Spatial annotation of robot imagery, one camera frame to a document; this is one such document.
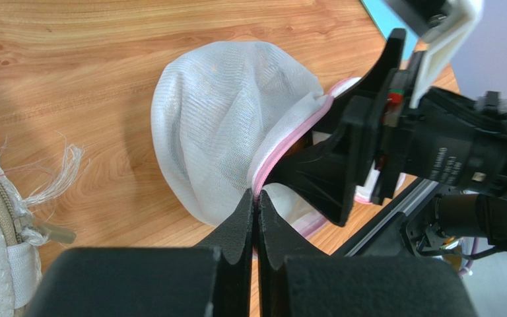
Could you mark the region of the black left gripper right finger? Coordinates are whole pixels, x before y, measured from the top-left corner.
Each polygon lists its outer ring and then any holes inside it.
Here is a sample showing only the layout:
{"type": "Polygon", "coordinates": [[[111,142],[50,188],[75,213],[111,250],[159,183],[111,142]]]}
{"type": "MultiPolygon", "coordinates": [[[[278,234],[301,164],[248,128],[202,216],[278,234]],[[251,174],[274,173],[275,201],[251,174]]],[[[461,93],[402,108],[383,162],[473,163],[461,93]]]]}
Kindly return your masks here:
{"type": "Polygon", "coordinates": [[[261,192],[257,202],[262,316],[475,316],[452,268],[428,258],[333,257],[308,242],[261,192]]]}

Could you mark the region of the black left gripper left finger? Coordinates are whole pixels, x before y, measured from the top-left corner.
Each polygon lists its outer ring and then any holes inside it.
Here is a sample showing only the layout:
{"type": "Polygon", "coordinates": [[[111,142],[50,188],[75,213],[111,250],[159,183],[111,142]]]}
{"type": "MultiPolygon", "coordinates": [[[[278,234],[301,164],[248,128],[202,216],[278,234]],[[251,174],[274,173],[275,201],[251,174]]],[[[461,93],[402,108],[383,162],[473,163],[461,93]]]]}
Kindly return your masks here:
{"type": "Polygon", "coordinates": [[[72,248],[46,271],[28,316],[248,316],[254,198],[187,248],[72,248]]]}

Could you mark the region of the white mesh laundry bag pink zipper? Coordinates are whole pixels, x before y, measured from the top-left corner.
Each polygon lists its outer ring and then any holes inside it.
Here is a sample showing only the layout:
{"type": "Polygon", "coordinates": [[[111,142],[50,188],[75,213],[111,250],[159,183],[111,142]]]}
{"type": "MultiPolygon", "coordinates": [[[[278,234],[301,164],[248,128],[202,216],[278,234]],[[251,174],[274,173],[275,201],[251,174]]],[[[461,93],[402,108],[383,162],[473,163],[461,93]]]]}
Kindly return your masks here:
{"type": "Polygon", "coordinates": [[[219,226],[246,190],[266,191],[277,213],[309,238],[323,215],[282,184],[272,168],[310,135],[333,98],[357,84],[324,90],[317,77],[269,42],[213,42],[163,70],[151,104],[151,133],[162,174],[198,221],[219,226]]]}

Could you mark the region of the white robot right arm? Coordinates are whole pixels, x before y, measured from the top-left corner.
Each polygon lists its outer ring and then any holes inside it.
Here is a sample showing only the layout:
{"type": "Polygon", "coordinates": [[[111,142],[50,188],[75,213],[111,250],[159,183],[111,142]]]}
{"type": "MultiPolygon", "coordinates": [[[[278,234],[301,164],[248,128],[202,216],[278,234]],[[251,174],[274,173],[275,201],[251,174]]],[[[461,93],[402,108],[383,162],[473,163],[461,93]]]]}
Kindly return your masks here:
{"type": "Polygon", "coordinates": [[[379,174],[370,194],[376,205],[393,196],[402,174],[413,175],[424,193],[386,217],[372,245],[392,236],[398,250],[441,256],[444,239],[475,237],[490,246],[475,260],[507,251],[507,108],[497,92],[471,100],[432,87],[412,109],[425,53],[400,69],[405,36],[393,30],[373,68],[333,100],[314,126],[329,137],[282,158],[267,182],[289,187],[343,226],[370,171],[379,174]]]}

